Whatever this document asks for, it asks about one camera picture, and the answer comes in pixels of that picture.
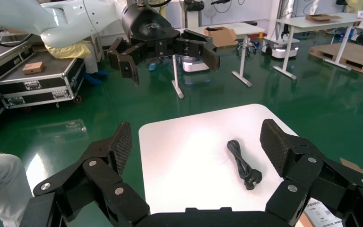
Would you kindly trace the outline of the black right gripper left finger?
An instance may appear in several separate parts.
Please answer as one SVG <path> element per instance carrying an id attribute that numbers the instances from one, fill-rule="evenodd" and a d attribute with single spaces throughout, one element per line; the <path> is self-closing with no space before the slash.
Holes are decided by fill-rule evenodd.
<path id="1" fill-rule="evenodd" d="M 92 202 L 114 227 L 135 227 L 149 216 L 149 205 L 121 177 L 132 144 L 130 124 L 122 122 L 74 164 L 41 181 L 33 190 L 33 226 L 65 227 Z"/>

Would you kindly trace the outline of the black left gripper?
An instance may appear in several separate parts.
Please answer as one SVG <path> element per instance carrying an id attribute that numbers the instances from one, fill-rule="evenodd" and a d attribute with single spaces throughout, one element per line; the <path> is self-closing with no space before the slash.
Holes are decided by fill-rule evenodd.
<path id="1" fill-rule="evenodd" d="M 143 59 L 177 54 L 184 71 L 218 71 L 220 57 L 213 39 L 184 29 L 175 30 L 169 21 L 149 5 L 132 4 L 122 15 L 122 27 L 129 40 L 115 39 L 107 51 L 110 66 L 125 79 L 139 85 L 137 66 Z"/>

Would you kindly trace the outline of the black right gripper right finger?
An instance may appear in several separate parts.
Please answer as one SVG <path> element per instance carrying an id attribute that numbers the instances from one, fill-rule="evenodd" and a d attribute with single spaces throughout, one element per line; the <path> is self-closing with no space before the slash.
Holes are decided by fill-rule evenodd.
<path id="1" fill-rule="evenodd" d="M 363 226 L 363 173 L 327 158 L 308 139 L 285 133 L 265 119 L 260 143 L 283 181 L 265 211 L 294 226 L 310 199 L 322 203 L 344 226 Z"/>

